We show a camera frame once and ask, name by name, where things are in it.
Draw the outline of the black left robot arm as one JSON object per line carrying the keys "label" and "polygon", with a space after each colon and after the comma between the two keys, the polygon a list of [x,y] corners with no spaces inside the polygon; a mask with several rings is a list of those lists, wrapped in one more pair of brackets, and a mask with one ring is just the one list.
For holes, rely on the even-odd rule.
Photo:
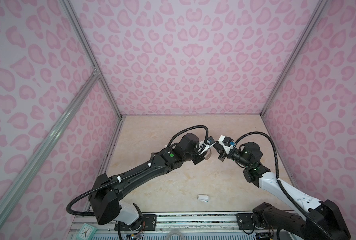
{"label": "black left robot arm", "polygon": [[98,225],[116,221],[132,230],[138,229],[144,216],[136,204],[124,202],[124,197],[146,182],[180,168],[187,161],[200,163],[214,142],[212,137],[201,142],[196,135],[188,133],[179,143],[152,153],[150,160],[134,169],[111,177],[107,174],[98,176],[93,186],[94,193],[88,196]]}

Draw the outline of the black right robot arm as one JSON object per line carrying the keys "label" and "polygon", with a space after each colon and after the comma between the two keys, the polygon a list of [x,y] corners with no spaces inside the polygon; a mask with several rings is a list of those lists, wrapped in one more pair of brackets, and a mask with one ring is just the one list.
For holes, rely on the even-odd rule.
{"label": "black right robot arm", "polygon": [[330,200],[321,201],[284,182],[261,163],[263,153],[254,142],[243,149],[236,144],[218,142],[214,148],[221,160],[229,159],[241,166],[247,182],[267,191],[288,205],[296,213],[279,210],[268,203],[253,209],[255,225],[264,222],[285,230],[302,240],[349,240],[348,227],[339,207]]}

